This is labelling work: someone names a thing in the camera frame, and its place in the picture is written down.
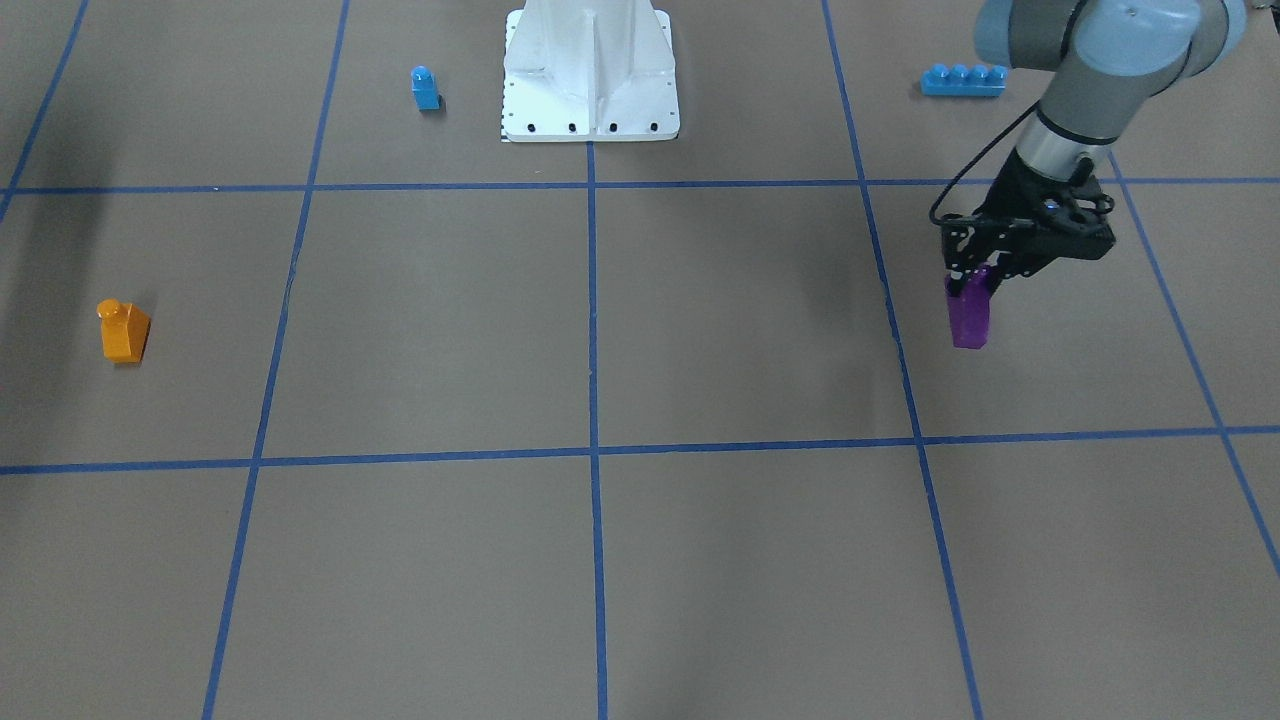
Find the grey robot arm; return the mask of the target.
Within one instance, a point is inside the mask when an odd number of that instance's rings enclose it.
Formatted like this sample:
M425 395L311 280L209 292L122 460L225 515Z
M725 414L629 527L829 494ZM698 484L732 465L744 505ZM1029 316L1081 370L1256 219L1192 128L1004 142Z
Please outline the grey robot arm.
M978 209L931 214L952 299L991 296L1059 259L1103 258L1116 240L1098 163L1148 99L1240 42L1247 10L1242 1L987 1L975 22L982 60L1051 79L1012 123L1019 138Z

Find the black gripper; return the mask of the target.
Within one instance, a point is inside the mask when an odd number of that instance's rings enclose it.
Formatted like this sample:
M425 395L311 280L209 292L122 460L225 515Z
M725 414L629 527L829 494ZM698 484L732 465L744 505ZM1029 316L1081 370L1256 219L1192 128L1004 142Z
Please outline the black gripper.
M1116 243L1108 215L1115 208L1094 176L1094 159L1083 155L1066 179L1055 179L1032 168L1018 150L1010 152L984 202L969 217L942 215L940 224L945 290L960 299L972 284L995 296L1015 277L1030 277L1051 260L1098 260ZM984 246L995 251L987 270Z

